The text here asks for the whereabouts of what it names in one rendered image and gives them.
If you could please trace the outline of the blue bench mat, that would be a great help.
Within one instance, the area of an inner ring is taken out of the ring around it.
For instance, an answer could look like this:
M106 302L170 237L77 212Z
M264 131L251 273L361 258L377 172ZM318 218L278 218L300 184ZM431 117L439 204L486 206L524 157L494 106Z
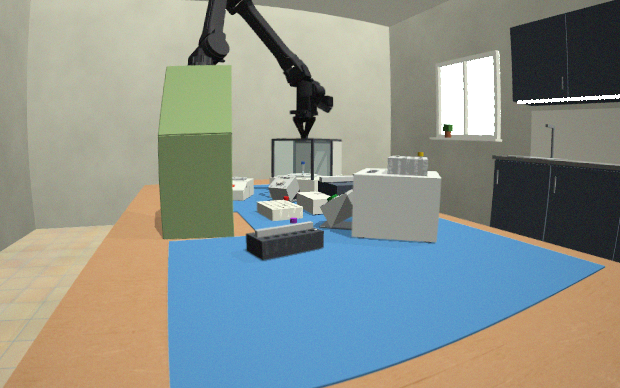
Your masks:
M246 237L169 241L170 388L324 388L504 321L604 265L439 218L437 242L324 231L261 260Z

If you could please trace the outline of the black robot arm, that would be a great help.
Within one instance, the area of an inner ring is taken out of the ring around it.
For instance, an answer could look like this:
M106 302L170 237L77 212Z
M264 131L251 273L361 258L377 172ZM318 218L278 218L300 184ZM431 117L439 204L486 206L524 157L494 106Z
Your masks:
M230 47L225 40L226 34L223 33L225 13L226 10L231 15L238 13L274 55L284 71L283 74L286 76L290 86L297 87L297 96L309 95L300 97L300 110L306 109L317 112L317 108L319 108L329 113L333 107L333 97L325 96L325 88L318 81L313 81L308 67L285 45L258 12L252 0L240 1L209 0L202 35L199 39L197 50L195 49L189 56L188 65L216 65L218 62L225 62L223 58L230 51ZM219 30L222 32L219 32ZM206 40L204 40L205 38ZM203 40L204 42L202 42ZM294 67L292 68L293 65ZM311 84L308 81L312 84L312 95Z

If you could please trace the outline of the white block with rows of round holes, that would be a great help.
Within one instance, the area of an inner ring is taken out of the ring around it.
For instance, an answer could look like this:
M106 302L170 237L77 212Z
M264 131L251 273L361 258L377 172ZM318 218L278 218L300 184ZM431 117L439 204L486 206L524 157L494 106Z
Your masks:
M253 194L254 179L233 177L233 200L244 201Z

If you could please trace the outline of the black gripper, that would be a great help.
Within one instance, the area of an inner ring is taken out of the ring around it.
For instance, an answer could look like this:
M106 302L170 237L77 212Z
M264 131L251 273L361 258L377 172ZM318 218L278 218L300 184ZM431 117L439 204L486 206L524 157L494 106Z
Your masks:
M316 111L310 111L310 110L300 110L300 97L305 97L305 96L309 96L309 95L300 95L297 96L296 98L296 110L290 110L290 114L296 114L295 116L293 116L293 121L300 133L301 138L306 138L306 136L308 136L315 120L316 120L316 115L318 115L318 112ZM299 111L299 112L296 112ZM313 116L314 115L314 116ZM309 117L309 118L302 118L302 117ZM311 120L312 119L312 120ZM305 130L303 127L303 123L306 122L305 124Z

